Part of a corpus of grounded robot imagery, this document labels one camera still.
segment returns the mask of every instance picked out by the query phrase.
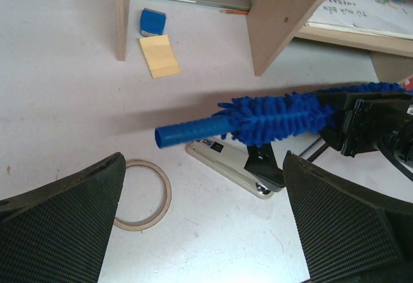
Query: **orange pencil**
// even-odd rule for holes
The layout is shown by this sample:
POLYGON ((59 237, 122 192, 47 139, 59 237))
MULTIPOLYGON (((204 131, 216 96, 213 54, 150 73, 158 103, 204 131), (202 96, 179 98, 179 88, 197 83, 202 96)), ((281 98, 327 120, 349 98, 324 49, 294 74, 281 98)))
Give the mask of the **orange pencil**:
POLYGON ((220 11, 222 14, 248 14, 248 10, 221 10, 220 11))

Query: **white tabletop surface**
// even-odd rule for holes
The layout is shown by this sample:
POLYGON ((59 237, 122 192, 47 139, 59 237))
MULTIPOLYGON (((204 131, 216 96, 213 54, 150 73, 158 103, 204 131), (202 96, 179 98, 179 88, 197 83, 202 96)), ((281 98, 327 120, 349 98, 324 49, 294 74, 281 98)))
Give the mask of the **white tabletop surface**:
MULTIPOLYGON (((142 233, 113 228, 100 282, 307 279, 286 190, 259 200, 183 146, 159 150, 154 128, 209 116, 232 97, 374 81, 368 54, 293 41, 255 77, 244 16, 162 0, 131 0, 130 11, 127 60, 119 62, 115 0, 0 0, 0 199, 120 151, 166 172, 172 205, 142 233), (151 78, 137 41, 144 7, 166 13, 180 75, 151 78)), ((280 164, 314 138, 275 142, 280 164)), ((128 170, 118 215, 148 216, 160 189, 150 171, 128 170)))

